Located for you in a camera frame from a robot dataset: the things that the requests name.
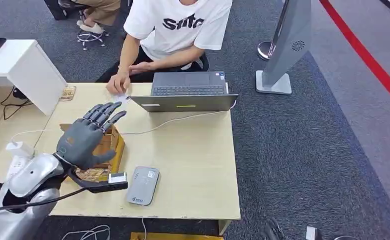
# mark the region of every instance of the robotic finger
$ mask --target robotic finger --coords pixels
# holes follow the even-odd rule
[[[91,110],[89,110],[84,116],[83,116],[83,119],[86,119],[88,120],[89,117],[96,111],[98,110],[100,107],[102,107],[103,104],[98,104],[98,105],[95,105],[94,107],[92,107]]]
[[[121,106],[121,102],[116,102],[114,103],[113,105],[111,105],[104,113],[102,113],[102,115],[96,120],[96,123],[99,124],[99,126],[102,126],[109,118],[109,116],[111,116],[111,114],[118,108]]]
[[[119,113],[117,113],[116,115],[114,115],[110,120],[108,120],[102,127],[102,131],[105,132],[111,125],[113,125],[114,123],[116,123],[118,120],[120,120],[120,118],[124,117],[125,115],[127,114],[126,111],[121,111]]]
[[[102,107],[98,108],[90,117],[89,121],[95,122],[98,117],[100,117],[108,108],[112,105],[112,102],[104,104]]]

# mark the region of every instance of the laptop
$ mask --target laptop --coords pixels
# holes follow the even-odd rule
[[[150,113],[228,111],[238,94],[132,96],[131,99]]]
[[[152,96],[226,94],[223,71],[156,72]]]

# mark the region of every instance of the person's leg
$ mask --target person's leg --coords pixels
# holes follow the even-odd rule
[[[85,24],[93,26],[95,23],[112,26],[120,10],[120,0],[102,0],[101,4],[87,16]]]
[[[150,59],[146,53],[143,51],[143,49],[141,47],[139,47],[139,55],[137,56],[136,58],[136,61],[134,61],[134,64],[139,64],[141,62],[152,62],[152,59]],[[107,83],[109,82],[109,80],[111,79],[111,77],[113,75],[116,75],[117,72],[118,72],[118,66],[120,65],[120,61],[117,61],[116,63],[114,63],[114,65],[112,65],[106,72],[104,72],[102,74],[102,76],[100,78],[98,78],[98,80],[96,80],[96,83]]]
[[[130,76],[131,82],[133,83],[151,83],[154,80],[155,73],[172,73],[172,72],[199,72],[202,70],[201,66],[197,62],[193,62],[192,66],[186,70],[181,70],[183,66],[162,68],[156,71],[143,72],[141,74]]]
[[[112,26],[120,9],[120,0],[73,0],[76,3],[91,6],[85,11],[84,25],[92,28],[100,28],[96,23]]]

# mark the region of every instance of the white cable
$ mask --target white cable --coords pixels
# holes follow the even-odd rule
[[[146,231],[146,226],[145,226],[145,222],[143,221],[143,218],[142,218],[142,225],[143,225],[143,229],[145,229],[145,239],[146,240],[146,236],[148,235],[148,232]]]
[[[11,142],[12,143],[15,143],[15,141],[14,141],[14,137],[16,137],[16,136],[18,136],[18,135],[21,135],[21,134],[26,134],[26,133],[36,133],[36,132],[45,132],[45,131],[53,131],[53,130],[51,130],[51,129],[41,129],[41,130],[31,130],[31,131],[23,131],[23,132],[19,132],[19,133],[17,133],[17,134],[15,134],[14,136],[12,136],[11,137]]]
[[[236,105],[236,101],[233,103],[233,105],[230,107],[230,109],[234,108],[234,106]],[[155,131],[157,130],[158,128],[166,125],[166,124],[169,124],[171,122],[174,122],[174,121],[180,121],[180,120],[185,120],[185,119],[190,119],[190,118],[194,118],[194,117],[199,117],[199,116],[206,116],[206,115],[213,115],[213,114],[219,114],[219,113],[223,113],[223,112],[227,112],[227,111],[216,111],[216,112],[210,112],[210,113],[203,113],[203,114],[197,114],[197,115],[192,115],[192,116],[185,116],[185,117],[182,117],[182,118],[176,118],[176,119],[172,119],[172,120],[168,120],[166,122],[163,122],[161,125],[158,125],[156,127],[154,127],[153,129],[151,130],[147,130],[147,131],[143,131],[143,132],[120,132],[120,135],[139,135],[139,134],[146,134],[146,133],[150,133],[152,131]]]
[[[95,229],[102,228],[102,227],[105,227],[105,229],[94,231]],[[80,238],[80,240],[85,240],[86,238],[88,238],[92,235],[95,236],[95,240],[98,240],[97,234],[105,232],[105,231],[108,231],[108,236],[107,236],[106,240],[110,240],[111,229],[108,225],[99,225],[99,226],[92,228],[91,230],[86,230],[86,231],[72,231],[72,232],[70,231],[70,232],[67,232],[67,234],[65,234],[64,237],[61,238],[61,240],[64,240],[70,234],[77,234],[77,233],[79,233],[79,234],[84,233],[84,235]]]

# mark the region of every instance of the laptop lid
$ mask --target laptop lid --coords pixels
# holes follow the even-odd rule
[[[228,111],[238,94],[186,95],[186,96],[131,96],[148,112],[216,112]]]

